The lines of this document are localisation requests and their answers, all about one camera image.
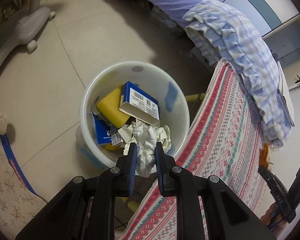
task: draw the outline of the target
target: cable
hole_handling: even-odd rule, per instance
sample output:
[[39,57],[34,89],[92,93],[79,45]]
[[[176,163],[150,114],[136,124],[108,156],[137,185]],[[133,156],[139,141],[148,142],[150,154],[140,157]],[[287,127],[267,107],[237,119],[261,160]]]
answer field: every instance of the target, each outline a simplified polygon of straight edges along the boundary
[[121,226],[115,227],[115,228],[119,228],[119,227],[124,227],[124,228],[126,228],[126,225],[127,225],[127,224],[128,224],[128,222],[122,224]]
[[121,226],[117,226],[115,228],[119,228],[119,227],[122,227],[122,226],[124,226],[124,228],[126,228],[126,224],[128,224],[128,222],[123,224],[116,216],[115,216],[115,219],[117,219],[119,221],[119,223],[121,224]]
[[282,218],[279,222],[275,223],[269,230],[272,230],[272,228],[275,228],[278,224],[280,224],[285,218]]

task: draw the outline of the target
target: tile floor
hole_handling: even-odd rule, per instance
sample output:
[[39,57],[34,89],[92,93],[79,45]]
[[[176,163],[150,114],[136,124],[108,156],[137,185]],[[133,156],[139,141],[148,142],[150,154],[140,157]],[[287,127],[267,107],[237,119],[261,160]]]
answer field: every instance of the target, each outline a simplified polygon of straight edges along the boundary
[[[85,86],[107,66],[150,62],[167,71],[186,95],[204,92],[211,74],[180,50],[193,47],[148,20],[130,0],[42,0],[57,15],[28,54],[16,48],[0,76],[0,111],[16,159],[34,190],[49,201],[76,175],[100,173],[77,148],[79,105]],[[118,219],[131,213],[122,207]]]

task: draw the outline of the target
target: floral fabric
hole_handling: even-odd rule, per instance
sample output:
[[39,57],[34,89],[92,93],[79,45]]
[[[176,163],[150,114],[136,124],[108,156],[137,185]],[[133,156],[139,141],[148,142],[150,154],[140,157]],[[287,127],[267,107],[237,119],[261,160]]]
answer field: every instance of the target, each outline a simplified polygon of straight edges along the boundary
[[[0,134],[7,119],[0,113]],[[45,201],[31,193],[10,166],[0,141],[0,230],[10,240],[45,206]]]

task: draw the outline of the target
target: white paper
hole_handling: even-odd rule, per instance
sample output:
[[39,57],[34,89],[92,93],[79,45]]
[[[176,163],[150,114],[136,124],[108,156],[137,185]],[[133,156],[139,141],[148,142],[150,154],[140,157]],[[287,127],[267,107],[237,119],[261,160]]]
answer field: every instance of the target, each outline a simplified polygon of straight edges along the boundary
[[168,125],[165,125],[164,127],[160,127],[158,129],[155,129],[155,133],[157,135],[157,142],[162,143],[163,152],[167,153],[168,150],[171,149],[171,139],[170,139],[170,129]]
[[138,128],[138,127],[143,126],[143,125],[149,126],[149,125],[146,124],[145,122],[143,122],[143,121],[141,121],[141,120],[139,120],[139,119],[136,118],[136,125],[135,125],[135,128]]
[[160,128],[160,121],[156,122],[154,124],[151,124],[150,126],[155,127],[155,128]]
[[134,137],[132,137],[131,140],[124,145],[123,155],[128,155],[130,143],[137,143],[137,141]]
[[125,143],[131,140],[132,138],[132,125],[129,125],[128,127],[121,127],[118,130],[118,133],[121,135],[122,139]]

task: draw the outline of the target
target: black device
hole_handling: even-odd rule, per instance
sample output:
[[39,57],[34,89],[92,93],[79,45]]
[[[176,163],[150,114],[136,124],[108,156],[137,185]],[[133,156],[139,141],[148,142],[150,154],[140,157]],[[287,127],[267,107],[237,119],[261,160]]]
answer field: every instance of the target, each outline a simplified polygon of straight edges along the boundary
[[270,188],[270,193],[276,202],[276,208],[271,214],[271,221],[268,228],[270,230],[276,228],[276,217],[279,214],[282,215],[283,220],[291,223],[296,217],[296,208],[300,204],[300,167],[289,190],[287,190],[282,182],[264,166],[260,166],[258,172],[266,181]]
[[[160,193],[177,197],[177,239],[204,240],[199,196],[210,240],[275,240],[270,230],[217,176],[201,178],[155,149]],[[133,191],[137,146],[100,176],[74,177],[17,235],[16,240],[114,240],[116,196]],[[88,207],[92,200],[90,218]]]

